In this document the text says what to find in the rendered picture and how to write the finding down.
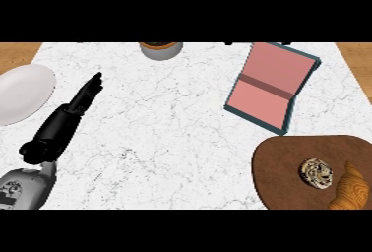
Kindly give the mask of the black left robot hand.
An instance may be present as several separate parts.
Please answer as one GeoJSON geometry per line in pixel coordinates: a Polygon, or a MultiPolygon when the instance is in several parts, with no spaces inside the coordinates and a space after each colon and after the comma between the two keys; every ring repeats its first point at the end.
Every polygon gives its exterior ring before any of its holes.
{"type": "Polygon", "coordinates": [[[98,73],[79,90],[70,103],[51,114],[34,139],[20,149],[24,162],[40,164],[58,160],[76,133],[82,117],[102,91],[102,73],[98,73]]]}

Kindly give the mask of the pink box with teal rim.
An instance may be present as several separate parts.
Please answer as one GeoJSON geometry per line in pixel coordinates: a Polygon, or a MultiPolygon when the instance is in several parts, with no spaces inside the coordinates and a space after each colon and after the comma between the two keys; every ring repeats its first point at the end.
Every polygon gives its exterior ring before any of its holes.
{"type": "Polygon", "coordinates": [[[297,95],[322,59],[276,42],[256,42],[238,74],[225,110],[285,135],[297,95]]]}

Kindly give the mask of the brown wooden cutting board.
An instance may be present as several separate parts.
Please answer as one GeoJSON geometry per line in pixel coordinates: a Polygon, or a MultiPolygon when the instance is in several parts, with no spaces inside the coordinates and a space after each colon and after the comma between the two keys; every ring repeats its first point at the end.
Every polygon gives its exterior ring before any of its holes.
{"type": "Polygon", "coordinates": [[[372,209],[372,144],[349,135],[282,136],[265,140],[251,160],[254,187],[268,209],[325,209],[335,197],[335,185],[347,162],[356,166],[371,188],[365,206],[372,209]],[[321,159],[333,170],[331,186],[322,190],[306,184],[300,166],[321,159]]]}

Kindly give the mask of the beige swirled cupcake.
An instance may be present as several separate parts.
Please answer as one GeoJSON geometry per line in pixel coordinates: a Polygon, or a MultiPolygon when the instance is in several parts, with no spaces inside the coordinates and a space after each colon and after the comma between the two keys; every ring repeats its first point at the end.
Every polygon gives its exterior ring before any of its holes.
{"type": "Polygon", "coordinates": [[[331,166],[318,158],[304,160],[300,166],[300,177],[316,189],[327,189],[333,182],[331,166]]]}

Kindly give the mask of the white oval plate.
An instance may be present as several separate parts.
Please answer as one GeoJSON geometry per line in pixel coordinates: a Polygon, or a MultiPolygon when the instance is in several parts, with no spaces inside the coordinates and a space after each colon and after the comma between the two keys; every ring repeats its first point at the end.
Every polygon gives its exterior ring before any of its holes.
{"type": "Polygon", "coordinates": [[[0,75],[0,126],[27,119],[46,104],[56,77],[40,64],[20,66],[0,75]]]}

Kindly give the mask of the grey pot with brown rim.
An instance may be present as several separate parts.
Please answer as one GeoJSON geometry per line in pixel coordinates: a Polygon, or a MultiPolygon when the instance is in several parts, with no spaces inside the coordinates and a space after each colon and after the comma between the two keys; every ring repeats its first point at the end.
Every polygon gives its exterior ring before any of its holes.
{"type": "Polygon", "coordinates": [[[161,42],[158,44],[148,44],[142,42],[139,44],[139,48],[147,58],[163,61],[178,56],[183,48],[183,43],[161,42]]]}

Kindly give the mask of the orange wooden croissant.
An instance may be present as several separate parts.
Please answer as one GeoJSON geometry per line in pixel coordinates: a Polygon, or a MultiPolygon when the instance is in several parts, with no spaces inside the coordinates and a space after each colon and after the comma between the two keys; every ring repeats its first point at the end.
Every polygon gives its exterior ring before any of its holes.
{"type": "Polygon", "coordinates": [[[369,199],[369,184],[361,171],[349,161],[346,172],[335,186],[335,198],[328,204],[331,210],[362,210],[369,199]]]}

